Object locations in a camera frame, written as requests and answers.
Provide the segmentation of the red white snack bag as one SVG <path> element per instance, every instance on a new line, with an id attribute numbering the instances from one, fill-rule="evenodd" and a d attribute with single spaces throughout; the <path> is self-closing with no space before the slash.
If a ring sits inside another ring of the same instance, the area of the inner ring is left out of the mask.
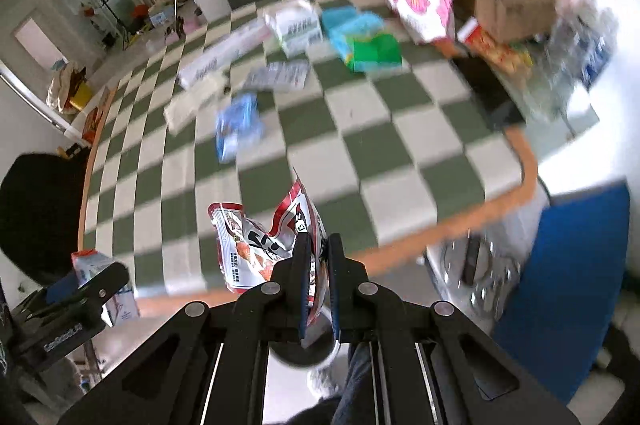
<path id="1" fill-rule="evenodd" d="M 328 271 L 322 259 L 326 229 L 303 182 L 293 183 L 277 206 L 270 228 L 248 217 L 238 203 L 213 203 L 207 212 L 216 230 L 219 267 L 232 293 L 242 294 L 270 281 L 274 265 L 293 256 L 297 235 L 309 234 L 307 322 L 314 323 L 329 290 Z"/>

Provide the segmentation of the silver pill blister pack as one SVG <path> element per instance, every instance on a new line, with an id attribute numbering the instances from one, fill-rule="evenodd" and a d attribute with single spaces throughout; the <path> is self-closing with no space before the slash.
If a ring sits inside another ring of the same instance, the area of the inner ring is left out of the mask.
<path id="1" fill-rule="evenodd" d="M 273 62 L 248 73 L 243 88 L 256 91 L 292 92 L 305 88 L 310 72 L 306 60 Z"/>

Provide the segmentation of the white round trash bin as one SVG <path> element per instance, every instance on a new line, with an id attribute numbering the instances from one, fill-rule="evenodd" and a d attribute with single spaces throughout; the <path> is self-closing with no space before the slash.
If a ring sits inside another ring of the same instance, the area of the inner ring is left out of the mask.
<path id="1" fill-rule="evenodd" d="M 323 310 L 307 327 L 300 343 L 270 343 L 276 358 L 294 369 L 323 369 L 328 367 L 340 351 L 334 338 L 331 315 Z"/>

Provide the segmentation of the small blue white packet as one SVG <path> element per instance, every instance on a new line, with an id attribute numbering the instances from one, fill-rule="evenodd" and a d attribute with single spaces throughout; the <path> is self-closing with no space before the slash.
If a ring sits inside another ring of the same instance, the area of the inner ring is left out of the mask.
<path id="1" fill-rule="evenodd" d="M 215 145 L 219 163 L 235 160 L 239 151 L 257 143 L 265 133 L 253 91 L 236 96 L 216 119 Z"/>

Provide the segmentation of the green white checkered mat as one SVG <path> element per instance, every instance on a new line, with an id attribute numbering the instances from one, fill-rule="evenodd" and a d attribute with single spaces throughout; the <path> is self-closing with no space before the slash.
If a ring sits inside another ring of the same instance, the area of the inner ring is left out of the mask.
<path id="1" fill-rule="evenodd" d="M 110 82 L 78 243 L 125 263 L 145 312 L 186 293 L 228 298 L 207 214 L 216 202 L 269 225 L 300 181 L 326 229 L 378 273 L 532 196 L 537 163 L 521 131 L 488 127 L 454 67 L 396 18 L 385 25 L 401 67 L 354 73 L 328 42 L 315 44 L 302 90 L 258 94 L 265 136 L 232 162 L 217 159 L 213 105 L 170 133 L 163 111 L 180 70 L 263 10 L 234 10 Z"/>

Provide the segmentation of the white paper tissue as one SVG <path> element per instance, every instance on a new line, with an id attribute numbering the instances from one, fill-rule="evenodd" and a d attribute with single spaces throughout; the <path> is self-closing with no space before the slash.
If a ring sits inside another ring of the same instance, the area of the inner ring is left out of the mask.
<path id="1" fill-rule="evenodd" d="M 190 89 L 182 90 L 164 107 L 163 115 L 168 132 L 175 136 L 201 109 L 220 100 L 229 86 L 229 79 L 221 73 L 209 73 Z"/>

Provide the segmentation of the long white toothpaste box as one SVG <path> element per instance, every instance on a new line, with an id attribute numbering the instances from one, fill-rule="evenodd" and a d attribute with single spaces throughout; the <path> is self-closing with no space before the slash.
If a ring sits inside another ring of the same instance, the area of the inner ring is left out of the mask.
<path id="1" fill-rule="evenodd" d="M 190 89 L 210 72 L 230 65 L 256 49 L 271 36 L 271 30 L 262 18 L 254 18 L 232 30 L 208 47 L 197 59 L 179 70 L 177 81 L 184 90 Z"/>

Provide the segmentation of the blue green snack bag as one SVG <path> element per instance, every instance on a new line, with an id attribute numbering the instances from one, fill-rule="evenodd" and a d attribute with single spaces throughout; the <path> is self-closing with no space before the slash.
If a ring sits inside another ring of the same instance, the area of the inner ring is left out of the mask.
<path id="1" fill-rule="evenodd" d="M 384 20 L 355 7 L 326 9 L 322 29 L 345 66 L 356 73 L 401 67 L 400 45 Z"/>

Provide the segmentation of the black flat tray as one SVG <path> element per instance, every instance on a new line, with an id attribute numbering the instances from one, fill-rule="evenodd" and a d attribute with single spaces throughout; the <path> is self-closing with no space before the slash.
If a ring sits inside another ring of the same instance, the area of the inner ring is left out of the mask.
<path id="1" fill-rule="evenodd" d="M 478 56 L 458 56 L 450 60 L 473 91 L 475 103 L 492 129 L 520 125 L 525 119 L 488 63 Z"/>

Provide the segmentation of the white green medicine box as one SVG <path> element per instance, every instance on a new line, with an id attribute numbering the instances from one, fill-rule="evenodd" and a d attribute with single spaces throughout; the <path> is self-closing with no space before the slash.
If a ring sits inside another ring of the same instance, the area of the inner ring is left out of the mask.
<path id="1" fill-rule="evenodd" d="M 262 16 L 288 59 L 323 40 L 320 18 L 308 0 L 280 2 Z"/>

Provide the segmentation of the blue chair seat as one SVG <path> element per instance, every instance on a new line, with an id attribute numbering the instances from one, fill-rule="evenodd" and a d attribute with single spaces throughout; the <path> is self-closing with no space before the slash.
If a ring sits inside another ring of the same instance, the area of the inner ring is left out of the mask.
<path id="1" fill-rule="evenodd" d="M 494 341 L 563 403 L 597 358 L 626 269 L 630 194 L 602 185 L 544 208 Z"/>

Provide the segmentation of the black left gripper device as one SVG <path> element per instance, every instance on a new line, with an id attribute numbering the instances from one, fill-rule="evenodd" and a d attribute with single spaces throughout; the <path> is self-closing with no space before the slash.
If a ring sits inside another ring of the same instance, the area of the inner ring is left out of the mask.
<path id="1" fill-rule="evenodd" d="M 103 306 L 129 281 L 121 263 L 80 283 L 74 271 L 27 296 L 9 312 L 11 360 L 32 373 L 51 365 L 105 329 Z"/>

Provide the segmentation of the red yellow snack package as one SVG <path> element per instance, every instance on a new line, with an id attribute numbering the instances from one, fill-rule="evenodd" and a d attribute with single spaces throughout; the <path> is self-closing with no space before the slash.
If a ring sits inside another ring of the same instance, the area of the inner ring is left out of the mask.
<path id="1" fill-rule="evenodd" d="M 469 18 L 457 31 L 457 41 L 508 75 L 528 72 L 533 66 L 533 60 L 526 50 L 514 49 L 495 41 L 476 18 Z"/>

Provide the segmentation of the brown cardboard box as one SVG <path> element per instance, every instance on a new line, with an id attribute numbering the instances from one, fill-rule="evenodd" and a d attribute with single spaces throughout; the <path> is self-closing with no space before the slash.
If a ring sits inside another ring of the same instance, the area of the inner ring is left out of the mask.
<path id="1" fill-rule="evenodd" d="M 498 42 L 548 34 L 556 22 L 556 0 L 454 0 L 460 18 L 474 16 Z"/>

